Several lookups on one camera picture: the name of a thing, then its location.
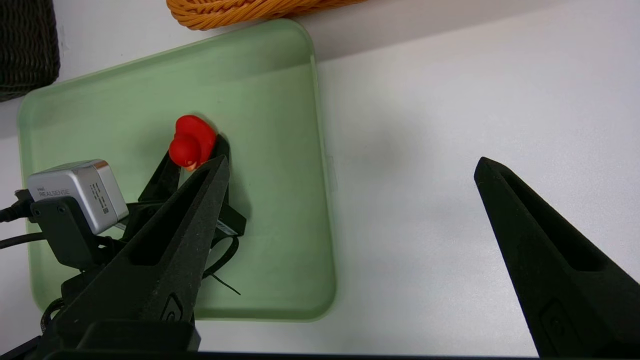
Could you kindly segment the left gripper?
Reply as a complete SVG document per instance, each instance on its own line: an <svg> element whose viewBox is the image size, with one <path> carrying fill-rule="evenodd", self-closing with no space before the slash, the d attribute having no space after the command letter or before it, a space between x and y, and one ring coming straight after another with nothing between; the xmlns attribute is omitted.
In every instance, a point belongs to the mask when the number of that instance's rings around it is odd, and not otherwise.
<svg viewBox="0 0 640 360"><path fill-rule="evenodd" d="M224 201L230 200L231 187L231 146L226 137L218 134L215 137L213 150L209 155L210 164L216 158L224 157L227 164L227 183ZM128 203L128 216L119 222L119 228L125 231L125 237L132 237L160 210L164 202L178 190L181 167L176 165L166 152L158 164L146 187L139 196L139 202ZM226 236L242 236L245 234L247 219L227 202L222 207L215 226L215 237L223 239Z"/></svg>

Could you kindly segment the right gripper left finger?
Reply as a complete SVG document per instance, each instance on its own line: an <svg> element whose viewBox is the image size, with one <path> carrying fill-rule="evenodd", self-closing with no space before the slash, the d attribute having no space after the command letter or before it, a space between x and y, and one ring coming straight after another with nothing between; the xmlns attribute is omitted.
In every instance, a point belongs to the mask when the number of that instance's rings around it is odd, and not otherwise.
<svg viewBox="0 0 640 360"><path fill-rule="evenodd" d="M216 238L227 185L227 162L215 158L195 171L132 237L105 244L105 259L62 284L58 326L102 321L194 319L195 301L206 278L231 259L231 249L207 265Z"/></svg>

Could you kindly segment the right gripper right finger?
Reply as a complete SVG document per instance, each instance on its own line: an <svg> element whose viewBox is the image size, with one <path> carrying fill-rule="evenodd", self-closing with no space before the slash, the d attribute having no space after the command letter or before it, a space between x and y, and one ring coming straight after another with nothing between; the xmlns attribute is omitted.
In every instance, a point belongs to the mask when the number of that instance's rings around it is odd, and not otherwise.
<svg viewBox="0 0 640 360"><path fill-rule="evenodd" d="M474 181L538 356L638 358L639 283L507 166Z"/></svg>

